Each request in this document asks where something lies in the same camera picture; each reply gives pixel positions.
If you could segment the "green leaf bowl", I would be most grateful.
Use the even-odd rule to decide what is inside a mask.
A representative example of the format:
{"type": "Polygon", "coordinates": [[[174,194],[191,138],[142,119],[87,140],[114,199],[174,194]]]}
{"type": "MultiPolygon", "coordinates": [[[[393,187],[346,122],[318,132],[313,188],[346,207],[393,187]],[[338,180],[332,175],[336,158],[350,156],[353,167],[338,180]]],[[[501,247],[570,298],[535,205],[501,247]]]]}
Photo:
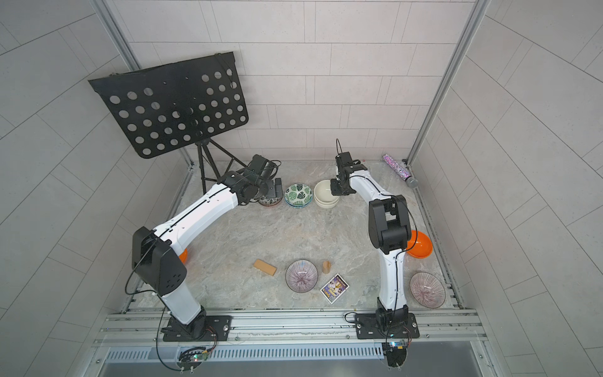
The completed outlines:
{"type": "Polygon", "coordinates": [[[309,205],[309,202],[289,202],[287,201],[287,204],[293,208],[304,208],[307,207],[309,205]]]}
{"type": "Polygon", "coordinates": [[[296,183],[289,186],[284,193],[285,201],[289,202],[309,202],[313,200],[313,192],[311,188],[302,183],[296,183]]]}

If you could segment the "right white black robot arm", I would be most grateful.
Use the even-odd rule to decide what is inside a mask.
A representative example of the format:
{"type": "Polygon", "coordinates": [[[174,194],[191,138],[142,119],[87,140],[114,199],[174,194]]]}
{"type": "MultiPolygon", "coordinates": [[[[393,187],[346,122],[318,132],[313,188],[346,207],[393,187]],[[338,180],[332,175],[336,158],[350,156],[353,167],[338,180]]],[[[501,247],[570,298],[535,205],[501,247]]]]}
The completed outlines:
{"type": "Polygon", "coordinates": [[[334,196],[358,194],[367,203],[369,239],[379,250],[380,291],[375,312],[378,328],[387,331],[406,325],[404,261],[414,221],[406,198],[386,191],[349,152],[339,152],[335,163],[337,174],[331,179],[331,193],[334,196]]]}

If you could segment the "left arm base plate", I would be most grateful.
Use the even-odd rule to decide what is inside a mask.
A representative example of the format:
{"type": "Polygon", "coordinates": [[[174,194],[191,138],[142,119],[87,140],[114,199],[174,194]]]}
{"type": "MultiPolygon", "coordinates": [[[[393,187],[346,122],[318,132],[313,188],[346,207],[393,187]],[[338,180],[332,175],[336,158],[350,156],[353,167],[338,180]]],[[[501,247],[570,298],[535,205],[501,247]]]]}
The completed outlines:
{"type": "Polygon", "coordinates": [[[222,342],[229,337],[232,316],[205,316],[183,325],[171,317],[160,329],[163,342],[222,342]]]}

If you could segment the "black white patterned bowl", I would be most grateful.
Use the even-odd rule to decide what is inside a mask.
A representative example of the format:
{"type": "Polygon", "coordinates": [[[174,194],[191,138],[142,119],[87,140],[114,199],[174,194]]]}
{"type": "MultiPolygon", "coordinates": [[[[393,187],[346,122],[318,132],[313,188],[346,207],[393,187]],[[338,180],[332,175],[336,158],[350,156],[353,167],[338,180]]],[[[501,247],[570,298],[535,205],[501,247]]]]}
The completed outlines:
{"type": "Polygon", "coordinates": [[[276,206],[277,204],[279,204],[282,201],[282,197],[275,197],[275,198],[268,198],[268,197],[262,197],[261,199],[258,200],[258,203],[261,204],[263,207],[273,207],[276,206]]]}

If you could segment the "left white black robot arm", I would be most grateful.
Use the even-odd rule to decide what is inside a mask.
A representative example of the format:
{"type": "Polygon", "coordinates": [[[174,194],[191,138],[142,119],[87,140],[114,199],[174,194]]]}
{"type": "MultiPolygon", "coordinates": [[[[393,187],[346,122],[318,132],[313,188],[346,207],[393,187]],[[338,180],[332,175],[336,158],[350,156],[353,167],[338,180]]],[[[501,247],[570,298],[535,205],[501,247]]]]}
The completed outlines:
{"type": "Polygon", "coordinates": [[[196,202],[155,229],[133,235],[132,273],[155,292],[178,328],[199,339],[209,330],[206,312],[185,283],[181,255],[190,243],[228,211],[282,191],[276,175],[280,161],[254,155],[238,171],[228,171],[196,202]]]}

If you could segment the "cream bowl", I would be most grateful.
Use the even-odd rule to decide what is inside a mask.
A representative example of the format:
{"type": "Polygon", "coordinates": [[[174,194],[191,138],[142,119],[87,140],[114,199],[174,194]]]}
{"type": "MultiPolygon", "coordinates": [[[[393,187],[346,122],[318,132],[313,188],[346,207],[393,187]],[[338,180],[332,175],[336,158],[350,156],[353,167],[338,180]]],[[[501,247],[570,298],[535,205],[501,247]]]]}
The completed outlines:
{"type": "Polygon", "coordinates": [[[336,198],[339,199],[338,196],[335,196],[332,192],[331,192],[331,181],[330,180],[323,180],[318,182],[315,185],[314,188],[314,197],[318,198],[321,201],[324,202],[328,202],[328,201],[333,201],[336,198]]]}
{"type": "Polygon", "coordinates": [[[336,198],[333,201],[324,202],[324,201],[319,200],[318,198],[315,198],[314,201],[317,204],[317,206],[324,208],[324,209],[330,209],[330,208],[335,207],[338,204],[339,199],[336,198]]]}

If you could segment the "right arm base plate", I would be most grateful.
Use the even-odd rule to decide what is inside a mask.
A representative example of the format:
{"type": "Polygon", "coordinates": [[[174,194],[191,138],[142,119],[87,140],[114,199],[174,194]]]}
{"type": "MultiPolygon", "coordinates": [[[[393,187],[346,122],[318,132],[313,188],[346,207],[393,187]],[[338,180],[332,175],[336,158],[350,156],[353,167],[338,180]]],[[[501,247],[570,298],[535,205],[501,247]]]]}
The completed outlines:
{"type": "Polygon", "coordinates": [[[386,342],[396,339],[418,339],[419,326],[413,313],[401,314],[386,325],[377,314],[356,314],[353,320],[358,339],[385,339],[386,342]]]}

